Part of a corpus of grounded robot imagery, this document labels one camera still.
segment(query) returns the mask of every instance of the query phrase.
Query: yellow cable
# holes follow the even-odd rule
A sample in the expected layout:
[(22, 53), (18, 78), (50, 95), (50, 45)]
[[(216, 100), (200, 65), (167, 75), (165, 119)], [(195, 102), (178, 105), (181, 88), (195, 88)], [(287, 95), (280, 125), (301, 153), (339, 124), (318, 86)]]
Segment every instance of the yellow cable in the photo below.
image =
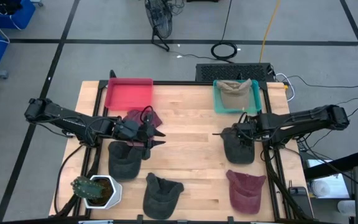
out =
[(266, 41), (267, 33), (269, 32), (270, 26), (272, 25), (274, 17), (276, 16), (276, 12), (277, 12), (278, 6), (280, 5), (280, 2), (281, 2), (281, 0), (277, 0), (276, 7), (274, 8), (272, 18), (270, 18), (270, 22), (269, 22), (269, 24), (267, 26), (266, 33), (265, 33), (265, 36), (264, 36), (264, 41), (262, 42), (262, 49), (260, 50), (259, 63), (262, 61), (262, 56), (264, 54), (265, 41)]

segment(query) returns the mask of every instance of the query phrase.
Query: maroon cap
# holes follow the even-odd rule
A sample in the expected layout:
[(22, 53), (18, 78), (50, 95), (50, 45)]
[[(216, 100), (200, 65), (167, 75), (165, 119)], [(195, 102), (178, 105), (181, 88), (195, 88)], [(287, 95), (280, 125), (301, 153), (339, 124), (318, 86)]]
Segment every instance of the maroon cap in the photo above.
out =
[(256, 214), (260, 209), (262, 186), (266, 176), (256, 177), (228, 170), (231, 206), (241, 213)]

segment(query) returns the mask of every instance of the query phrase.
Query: teal tray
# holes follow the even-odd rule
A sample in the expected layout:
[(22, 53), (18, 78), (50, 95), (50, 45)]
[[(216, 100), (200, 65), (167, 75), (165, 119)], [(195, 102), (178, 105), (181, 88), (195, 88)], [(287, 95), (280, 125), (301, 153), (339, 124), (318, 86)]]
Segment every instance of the teal tray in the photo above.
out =
[[(216, 86), (216, 82), (219, 80), (214, 81), (213, 86), (213, 94), (214, 94), (214, 109), (217, 113), (243, 113), (247, 112), (250, 114), (257, 114), (258, 111), (262, 109), (262, 103), (260, 102), (260, 95), (259, 95), (259, 84), (258, 81), (253, 80), (252, 86), (250, 88), (249, 93), (249, 107), (243, 111), (240, 109), (226, 109), (222, 103), (221, 97), (221, 90)], [(243, 83), (246, 80), (232, 80), (237, 81), (239, 83)]]

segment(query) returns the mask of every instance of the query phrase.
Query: fabric hat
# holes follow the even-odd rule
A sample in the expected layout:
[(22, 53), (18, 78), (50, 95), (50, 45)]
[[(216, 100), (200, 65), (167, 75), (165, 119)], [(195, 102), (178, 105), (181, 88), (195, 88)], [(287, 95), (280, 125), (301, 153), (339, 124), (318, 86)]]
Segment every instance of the fabric hat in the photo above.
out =
[(255, 159), (253, 141), (250, 146), (245, 145), (232, 128), (223, 129), (221, 137), (223, 138), (224, 153), (229, 162), (234, 164), (253, 163)]
[(226, 109), (247, 109), (249, 106), (249, 88), (251, 85), (251, 79), (243, 83), (230, 80), (220, 80), (216, 82), (216, 86), (221, 90), (222, 103)]
[(237, 211), (245, 214), (256, 214), (260, 209), (262, 186), (266, 176), (256, 177), (228, 170), (226, 173), (230, 181), (230, 204)]
[(123, 141), (109, 145), (109, 175), (116, 180), (134, 179), (140, 171), (143, 147), (128, 146)]
[(147, 187), (143, 199), (143, 211), (157, 220), (169, 218), (185, 188), (182, 183), (156, 177), (149, 173), (146, 177)]
[[(139, 110), (130, 110), (130, 111), (128, 111), (127, 116), (123, 120), (126, 121), (129, 119), (129, 120), (135, 121), (137, 124), (141, 125), (141, 124), (143, 124), (143, 122), (140, 120), (141, 114), (142, 114), (142, 112)], [(157, 116), (155, 111), (153, 111), (153, 112), (146, 111), (143, 116), (147, 116), (150, 114), (152, 114), (151, 125), (154, 126), (155, 128), (160, 126), (162, 124), (162, 121)]]

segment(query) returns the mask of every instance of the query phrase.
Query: white pot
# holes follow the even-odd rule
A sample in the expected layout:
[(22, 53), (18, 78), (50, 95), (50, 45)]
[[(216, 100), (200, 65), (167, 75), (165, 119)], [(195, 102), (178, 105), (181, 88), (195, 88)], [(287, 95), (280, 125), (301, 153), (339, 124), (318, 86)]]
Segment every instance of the white pot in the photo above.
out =
[(84, 203), (86, 208), (96, 208), (96, 209), (109, 209), (116, 204), (118, 204), (121, 201), (122, 196), (122, 186), (121, 184), (118, 184), (116, 180), (114, 180), (109, 175), (93, 175), (90, 180), (105, 178), (110, 180), (110, 184), (112, 186), (113, 193), (110, 197), (110, 199), (107, 201), (107, 203), (104, 206), (94, 206), (88, 203), (88, 200), (84, 198)]

